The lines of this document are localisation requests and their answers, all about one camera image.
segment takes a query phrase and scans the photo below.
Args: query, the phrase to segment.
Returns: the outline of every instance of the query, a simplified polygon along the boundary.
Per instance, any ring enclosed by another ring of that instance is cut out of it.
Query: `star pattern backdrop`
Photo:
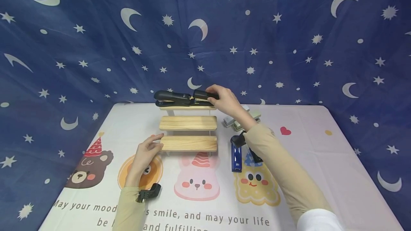
[[[218,83],[326,106],[411,230],[409,0],[1,0],[0,15],[2,229],[38,229],[114,103]]]

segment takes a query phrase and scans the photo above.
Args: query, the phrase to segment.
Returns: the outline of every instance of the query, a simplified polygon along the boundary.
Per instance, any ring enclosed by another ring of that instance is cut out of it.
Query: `cartoon bunny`
[[[207,153],[197,153],[194,160],[187,156],[179,160],[181,172],[174,185],[174,193],[191,201],[211,201],[220,194],[215,171],[219,164],[218,156],[208,157]]]

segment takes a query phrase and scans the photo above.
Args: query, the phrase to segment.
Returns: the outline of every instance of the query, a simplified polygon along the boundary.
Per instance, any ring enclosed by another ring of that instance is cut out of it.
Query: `black object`
[[[154,183],[150,190],[141,190],[136,202],[143,203],[146,199],[156,198],[160,193],[161,185]]]

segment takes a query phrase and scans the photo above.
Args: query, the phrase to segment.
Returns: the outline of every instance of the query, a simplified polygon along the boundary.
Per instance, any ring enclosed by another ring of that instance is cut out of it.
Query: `wooden shelf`
[[[214,131],[216,116],[163,116],[160,130],[164,131]]]
[[[164,136],[161,139],[165,152],[216,152],[215,136]]]

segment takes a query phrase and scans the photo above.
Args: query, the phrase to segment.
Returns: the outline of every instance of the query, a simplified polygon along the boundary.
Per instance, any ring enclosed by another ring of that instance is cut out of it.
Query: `black stapler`
[[[193,98],[190,94],[174,93],[165,90],[159,90],[154,94],[154,99],[156,99],[155,105],[158,107],[211,106],[212,104],[209,101],[198,100],[207,100],[208,97],[219,99],[218,95],[201,90],[194,90]]]

